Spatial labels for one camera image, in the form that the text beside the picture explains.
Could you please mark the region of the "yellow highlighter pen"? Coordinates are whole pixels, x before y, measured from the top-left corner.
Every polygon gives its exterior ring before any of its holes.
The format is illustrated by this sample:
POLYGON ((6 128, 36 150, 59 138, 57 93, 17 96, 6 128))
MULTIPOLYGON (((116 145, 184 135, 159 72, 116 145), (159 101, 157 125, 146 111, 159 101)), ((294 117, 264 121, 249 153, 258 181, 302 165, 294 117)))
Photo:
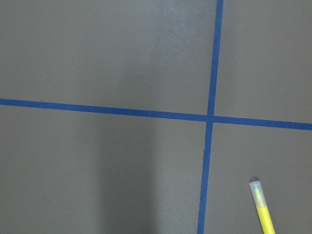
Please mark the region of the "yellow highlighter pen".
POLYGON ((249 183, 253 195, 255 207, 257 209, 258 217, 264 234, 275 234, 273 222, 265 200, 264 192, 260 181, 253 181, 249 183))

